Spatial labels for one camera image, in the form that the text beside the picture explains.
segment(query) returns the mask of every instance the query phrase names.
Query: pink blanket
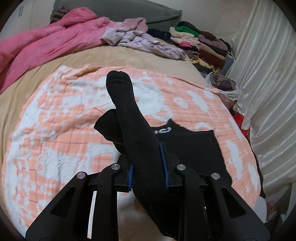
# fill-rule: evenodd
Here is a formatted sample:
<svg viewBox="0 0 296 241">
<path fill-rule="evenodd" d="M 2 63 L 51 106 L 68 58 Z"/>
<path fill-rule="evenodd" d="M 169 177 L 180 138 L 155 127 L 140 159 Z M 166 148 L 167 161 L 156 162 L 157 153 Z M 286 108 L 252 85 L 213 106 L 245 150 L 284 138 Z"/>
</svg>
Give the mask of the pink blanket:
<svg viewBox="0 0 296 241">
<path fill-rule="evenodd" d="M 0 42 L 0 93 L 26 71 L 54 58 L 104 44 L 109 18 L 97 18 L 86 7 L 76 8 L 47 27 L 18 34 Z"/>
</svg>

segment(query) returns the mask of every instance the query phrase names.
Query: silver screw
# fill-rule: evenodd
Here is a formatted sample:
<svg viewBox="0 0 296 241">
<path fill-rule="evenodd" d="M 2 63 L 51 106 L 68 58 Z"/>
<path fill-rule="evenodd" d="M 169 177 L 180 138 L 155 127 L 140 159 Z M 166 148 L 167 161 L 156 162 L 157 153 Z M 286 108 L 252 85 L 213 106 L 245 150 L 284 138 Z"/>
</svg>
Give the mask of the silver screw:
<svg viewBox="0 0 296 241">
<path fill-rule="evenodd" d="M 218 180 L 220 178 L 220 175 L 218 173 L 215 173 L 215 172 L 211 176 L 215 180 Z"/>
<path fill-rule="evenodd" d="M 118 163 L 114 163 L 114 164 L 111 166 L 111 168 L 112 168 L 113 170 L 118 170 L 118 169 L 120 168 L 120 165 L 119 165 Z"/>
<path fill-rule="evenodd" d="M 183 170 L 186 169 L 186 166 L 183 165 L 183 164 L 179 164 L 179 165 L 177 165 L 177 169 L 180 170 L 180 171 L 183 171 Z"/>
<path fill-rule="evenodd" d="M 84 172 L 80 172 L 80 173 L 78 173 L 78 174 L 77 174 L 77 178 L 79 178 L 79 179 L 83 179 L 83 178 L 85 178 L 85 173 L 84 173 Z"/>
</svg>

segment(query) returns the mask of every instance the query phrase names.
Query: green folded cloth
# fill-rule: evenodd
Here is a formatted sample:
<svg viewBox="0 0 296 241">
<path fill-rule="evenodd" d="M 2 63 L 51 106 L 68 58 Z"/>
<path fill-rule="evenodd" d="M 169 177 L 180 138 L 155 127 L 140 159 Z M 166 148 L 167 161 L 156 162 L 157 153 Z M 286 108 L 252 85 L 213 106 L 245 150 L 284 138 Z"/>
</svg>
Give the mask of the green folded cloth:
<svg viewBox="0 0 296 241">
<path fill-rule="evenodd" d="M 190 29 L 186 26 L 175 26 L 174 28 L 178 32 L 185 32 L 185 33 L 193 34 L 194 37 L 197 37 L 199 35 L 197 32 L 193 31 L 192 29 Z"/>
</svg>

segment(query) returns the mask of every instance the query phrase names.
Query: satin curtain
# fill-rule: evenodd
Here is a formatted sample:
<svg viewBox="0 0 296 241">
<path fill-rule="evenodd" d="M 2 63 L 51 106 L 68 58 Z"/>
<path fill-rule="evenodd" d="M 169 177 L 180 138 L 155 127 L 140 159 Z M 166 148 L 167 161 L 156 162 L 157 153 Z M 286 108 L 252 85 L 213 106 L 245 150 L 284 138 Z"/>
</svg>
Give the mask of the satin curtain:
<svg viewBox="0 0 296 241">
<path fill-rule="evenodd" d="M 235 110 L 272 193 L 296 180 L 296 34 L 273 1 L 255 0 L 234 52 L 227 76 L 240 87 Z"/>
</svg>

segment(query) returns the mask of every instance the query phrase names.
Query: gray pillow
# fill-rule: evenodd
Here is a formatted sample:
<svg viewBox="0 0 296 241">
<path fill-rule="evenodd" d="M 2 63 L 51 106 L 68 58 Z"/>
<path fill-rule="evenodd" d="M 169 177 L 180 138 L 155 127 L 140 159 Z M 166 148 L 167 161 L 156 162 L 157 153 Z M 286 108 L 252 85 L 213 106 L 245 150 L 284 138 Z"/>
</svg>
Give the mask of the gray pillow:
<svg viewBox="0 0 296 241">
<path fill-rule="evenodd" d="M 143 17 L 149 28 L 161 31 L 169 31 L 182 15 L 182 11 L 147 0 L 56 0 L 53 13 L 62 6 L 68 9 L 87 7 L 98 17 L 106 16 L 116 22 Z"/>
</svg>

